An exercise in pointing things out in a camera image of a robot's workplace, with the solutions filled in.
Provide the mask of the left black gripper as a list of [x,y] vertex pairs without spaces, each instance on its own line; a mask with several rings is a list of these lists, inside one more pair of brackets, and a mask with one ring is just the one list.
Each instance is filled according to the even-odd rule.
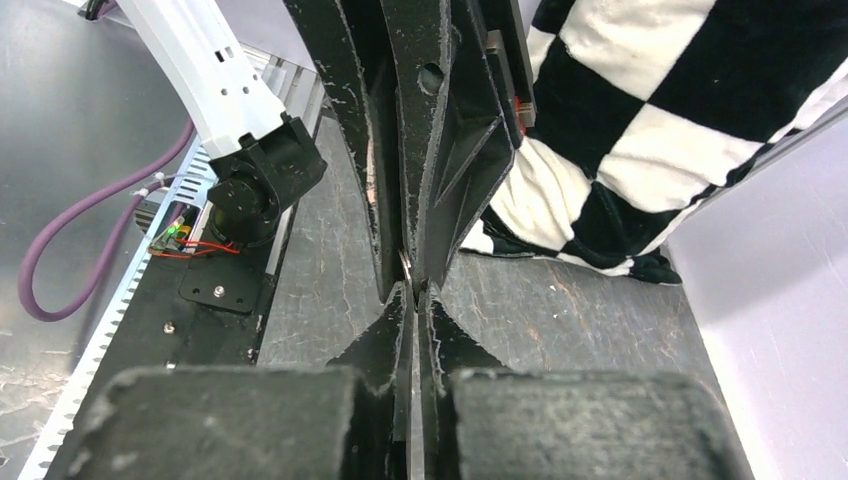
[[514,146],[535,125],[519,2],[302,0],[285,6],[358,179],[381,300],[403,278],[401,212],[413,290],[442,285],[503,180]]

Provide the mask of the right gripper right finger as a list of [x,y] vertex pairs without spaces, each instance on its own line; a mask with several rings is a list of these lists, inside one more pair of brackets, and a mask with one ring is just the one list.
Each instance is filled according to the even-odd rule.
[[720,403],[673,372],[522,372],[418,297],[429,479],[748,479]]

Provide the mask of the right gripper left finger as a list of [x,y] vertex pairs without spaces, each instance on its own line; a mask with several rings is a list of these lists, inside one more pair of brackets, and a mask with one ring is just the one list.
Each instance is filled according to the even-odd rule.
[[94,400],[66,479],[405,479],[409,286],[322,368],[135,368]]

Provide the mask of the metal key holder red handle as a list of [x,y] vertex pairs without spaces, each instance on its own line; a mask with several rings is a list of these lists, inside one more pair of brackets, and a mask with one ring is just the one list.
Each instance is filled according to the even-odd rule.
[[404,251],[399,252],[399,259],[400,259],[400,264],[401,264],[401,269],[402,269],[404,281],[406,283],[411,284],[412,283],[412,276],[411,276],[410,260],[409,260],[407,254]]

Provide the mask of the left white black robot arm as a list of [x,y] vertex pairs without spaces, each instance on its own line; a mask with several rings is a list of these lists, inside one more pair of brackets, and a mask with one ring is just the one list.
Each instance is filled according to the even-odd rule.
[[[211,201],[276,220],[325,169],[214,1],[123,1],[210,154]],[[359,177],[378,289],[440,289],[536,117],[517,1],[289,1]]]

